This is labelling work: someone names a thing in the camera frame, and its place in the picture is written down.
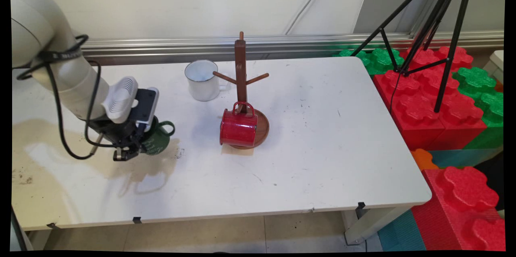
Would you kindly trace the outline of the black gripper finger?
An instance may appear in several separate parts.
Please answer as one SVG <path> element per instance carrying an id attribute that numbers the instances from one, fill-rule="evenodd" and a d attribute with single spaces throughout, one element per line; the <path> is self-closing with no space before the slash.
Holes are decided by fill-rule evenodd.
<path id="1" fill-rule="evenodd" d="M 115 162 L 126 162 L 137 157 L 140 153 L 140 147 L 132 144 L 127 147 L 116 147 L 113 154 L 113 161 Z"/>

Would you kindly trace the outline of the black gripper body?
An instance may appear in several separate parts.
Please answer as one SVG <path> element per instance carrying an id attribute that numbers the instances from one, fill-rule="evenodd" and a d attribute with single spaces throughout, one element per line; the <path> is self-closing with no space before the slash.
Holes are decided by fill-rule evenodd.
<path id="1" fill-rule="evenodd" d="M 132 144 L 140 147 L 140 152 L 146 152 L 144 142 L 150 137 L 150 130 L 147 125 L 137 123 L 134 120 L 127 120 L 122 124 L 116 124 L 107 118 L 98 118 L 87 121 L 87 133 L 89 130 L 98 133 L 97 140 L 92 141 L 87 134 L 87 141 L 93 147 L 127 147 Z"/>

